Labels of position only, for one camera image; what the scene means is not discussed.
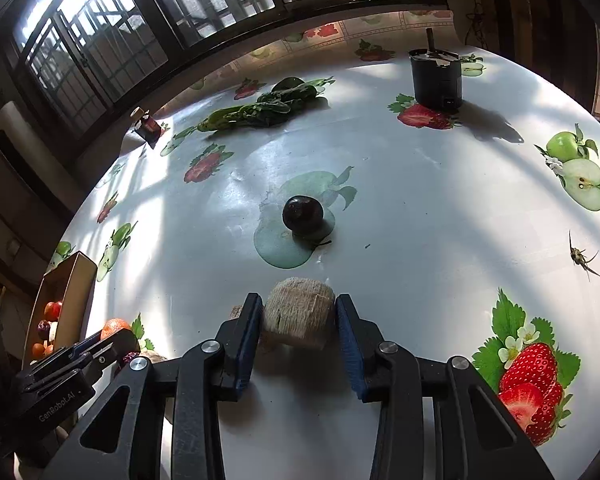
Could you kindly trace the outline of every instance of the silver screw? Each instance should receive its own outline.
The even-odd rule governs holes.
[[[135,370],[137,372],[138,370],[146,368],[146,364],[147,360],[144,357],[136,357],[135,359],[131,359],[129,366],[131,366],[132,370]]]
[[[210,339],[202,343],[202,351],[205,354],[215,354],[220,349],[220,343],[215,339]]]
[[[398,351],[398,345],[393,341],[382,341],[378,348],[383,354],[395,354]]]
[[[457,355],[451,359],[451,365],[458,370],[466,370],[469,367],[469,361],[467,361],[466,358]]]

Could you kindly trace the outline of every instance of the black pot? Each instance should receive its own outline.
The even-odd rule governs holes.
[[[436,55],[446,60],[441,62]],[[432,110],[458,110],[462,104],[462,63],[458,54],[418,48],[410,50],[409,56],[416,101]]]

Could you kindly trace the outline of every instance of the small glass bottle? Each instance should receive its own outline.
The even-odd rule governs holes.
[[[134,122],[134,130],[136,133],[146,140],[147,144],[152,149],[155,148],[158,139],[162,135],[162,127],[158,124],[148,111],[142,108],[136,108],[131,114],[131,119]]]

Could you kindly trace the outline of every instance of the cable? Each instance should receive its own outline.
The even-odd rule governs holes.
[[[484,49],[489,49],[487,40],[482,32],[482,20],[484,19],[484,13],[482,12],[482,4],[478,3],[478,0],[474,0],[474,12],[465,14],[466,18],[471,22],[471,25],[464,35],[464,44],[469,39],[469,33],[473,32],[475,39],[480,43],[480,46]]]

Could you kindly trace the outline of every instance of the white table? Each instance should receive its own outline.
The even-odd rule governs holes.
[[[461,54],[483,56],[486,69],[462,80],[462,125],[406,126],[387,109],[398,94],[413,96],[408,57],[396,50],[381,62],[339,56],[313,68],[270,64],[260,78],[264,91],[289,75],[334,76],[323,94],[329,107],[268,130],[211,139],[195,132],[160,156],[173,133],[259,95],[236,102],[234,86],[175,114],[155,151],[138,148],[120,159],[122,170],[91,192],[62,238],[97,263],[113,229],[138,222],[95,285],[86,331],[141,312],[157,351],[178,357],[212,338],[248,292],[266,300],[276,282],[301,276],[349,293],[385,338],[446,361],[471,357],[493,336],[491,309],[502,288],[527,320],[549,320],[560,350],[582,360],[566,391],[573,394],[566,427],[538,448],[557,479],[576,479],[600,448],[600,277],[589,281],[574,266],[568,232],[592,256],[600,250],[600,211],[567,195],[534,144],[577,122],[600,151],[600,124],[532,72],[465,48]],[[190,162],[211,142],[234,155],[206,180],[185,183]],[[293,269],[264,261],[254,232],[267,192],[300,174],[339,176],[348,166],[344,186],[357,194],[346,210],[341,197],[330,206],[333,243]],[[118,204],[98,224],[116,190]],[[590,266],[600,274],[600,253]],[[219,409],[226,476],[366,479],[378,413],[350,390],[337,346],[259,354],[244,398]],[[429,404],[426,417],[432,441]],[[523,468],[521,475],[533,477]]]

